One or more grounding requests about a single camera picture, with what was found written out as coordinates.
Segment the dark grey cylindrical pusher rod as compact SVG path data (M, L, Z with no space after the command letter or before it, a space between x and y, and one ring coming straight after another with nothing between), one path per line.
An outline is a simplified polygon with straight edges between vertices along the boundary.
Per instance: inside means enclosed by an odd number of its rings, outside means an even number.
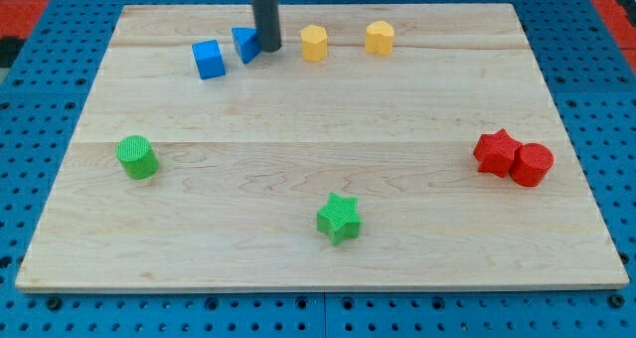
M277 52L281 46L278 0L251 0L255 28L264 52Z

